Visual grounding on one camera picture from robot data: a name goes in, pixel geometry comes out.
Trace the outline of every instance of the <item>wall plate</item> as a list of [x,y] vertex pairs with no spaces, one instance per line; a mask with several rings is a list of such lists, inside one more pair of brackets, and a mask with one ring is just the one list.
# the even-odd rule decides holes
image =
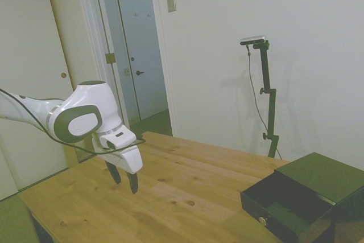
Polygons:
[[176,9],[176,2],[175,0],[167,0],[168,12],[171,13]]

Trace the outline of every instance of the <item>door hinge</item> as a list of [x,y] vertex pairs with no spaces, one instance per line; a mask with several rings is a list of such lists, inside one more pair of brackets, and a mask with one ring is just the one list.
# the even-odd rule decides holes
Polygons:
[[107,53],[107,54],[105,54],[105,56],[106,56],[106,63],[107,64],[116,63],[115,53]]

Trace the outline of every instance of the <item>knob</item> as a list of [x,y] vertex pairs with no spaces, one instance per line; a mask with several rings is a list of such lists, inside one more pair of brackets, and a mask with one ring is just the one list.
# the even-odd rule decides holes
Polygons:
[[259,218],[259,222],[265,227],[267,226],[267,220],[268,219],[265,219],[264,217],[260,217]]

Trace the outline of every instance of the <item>wooden table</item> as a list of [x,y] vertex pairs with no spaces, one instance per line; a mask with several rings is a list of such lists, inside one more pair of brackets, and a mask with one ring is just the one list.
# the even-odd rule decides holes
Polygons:
[[144,133],[139,191],[94,157],[19,194],[59,242],[281,242],[241,207],[240,192],[287,162]]

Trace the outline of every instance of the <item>open drawer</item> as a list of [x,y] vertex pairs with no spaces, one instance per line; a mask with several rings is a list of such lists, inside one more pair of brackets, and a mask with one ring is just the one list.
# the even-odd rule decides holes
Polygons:
[[334,202],[274,172],[241,192],[243,209],[284,243],[312,243],[332,224]]

